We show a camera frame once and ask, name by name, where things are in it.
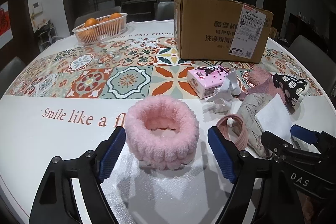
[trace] white plastic basket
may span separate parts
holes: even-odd
[[[111,19],[86,28],[84,27],[84,23],[72,31],[75,33],[78,41],[82,42],[83,45],[103,42],[119,36],[126,30],[127,14],[122,13],[121,15],[121,17],[116,19]],[[100,22],[107,17],[109,17],[109,15],[96,18],[96,20]]]

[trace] screw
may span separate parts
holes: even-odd
[[[275,161],[275,162],[280,162],[280,161],[281,161],[281,159],[280,159],[280,157],[278,157],[278,156],[275,156],[275,157],[274,157],[274,161]]]
[[[240,151],[239,154],[244,158],[248,157],[248,155],[249,155],[249,153],[246,150]]]
[[[85,156],[88,157],[88,158],[92,157],[93,154],[94,154],[94,151],[93,151],[93,150],[87,150],[87,151],[85,152]]]
[[[51,160],[54,164],[58,163],[61,158],[59,156],[53,157]]]

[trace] blue gripper pad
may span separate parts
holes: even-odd
[[[208,142],[213,154],[215,155],[223,177],[227,178],[231,183],[235,183],[237,177],[233,170],[232,159],[230,158],[213,128],[208,130]]]
[[[316,143],[318,139],[316,132],[298,126],[297,124],[291,127],[291,135],[309,144]]]
[[[100,183],[108,179],[126,141],[125,129],[121,129],[100,161],[98,179]]]

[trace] basket of oranges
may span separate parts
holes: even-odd
[[[89,18],[72,31],[84,45],[103,42],[117,37],[126,30],[126,17],[127,14],[114,13],[109,16]]]

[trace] white tabletop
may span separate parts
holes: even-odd
[[[124,37],[117,40],[132,36],[135,30],[149,37],[152,35],[151,30],[159,35],[173,36],[172,20],[130,23],[128,26]],[[75,36],[67,37],[57,41],[38,58],[79,46]],[[293,58],[271,39],[268,39],[266,47],[285,52]],[[323,94],[305,97],[300,108],[290,116],[293,123],[336,136],[336,111],[324,91]],[[29,222],[36,190],[51,158],[55,155],[64,160],[77,158],[86,150],[95,149],[113,131],[116,117],[126,113],[128,107],[136,101],[8,95],[0,100],[0,187],[22,223]],[[101,185],[120,223],[208,224],[216,220],[224,206],[232,185],[221,175],[207,143],[207,130],[216,124],[221,115],[208,112],[204,101],[183,101],[196,113],[200,123],[195,160],[182,170],[155,171],[139,164],[125,145],[111,177]],[[80,126],[43,118],[42,114],[48,107],[55,110],[63,108],[69,112],[73,109],[84,110],[95,117],[95,122],[100,117],[106,117],[108,123],[106,127],[99,127],[97,122],[91,126]],[[305,147],[315,151],[309,145]],[[73,187],[82,221],[90,223],[78,180],[73,180]],[[249,223],[253,212],[254,205],[251,202],[245,223]]]

